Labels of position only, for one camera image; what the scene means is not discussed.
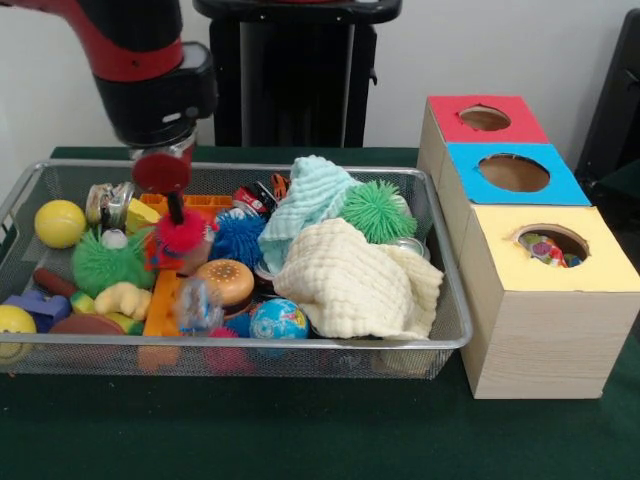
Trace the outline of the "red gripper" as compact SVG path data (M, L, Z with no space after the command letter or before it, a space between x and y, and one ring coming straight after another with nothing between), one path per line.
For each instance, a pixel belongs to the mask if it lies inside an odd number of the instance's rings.
M143 150L134 160L132 178L143 191L167 194L168 213L174 225L184 223L181 191L191 181L192 148Z

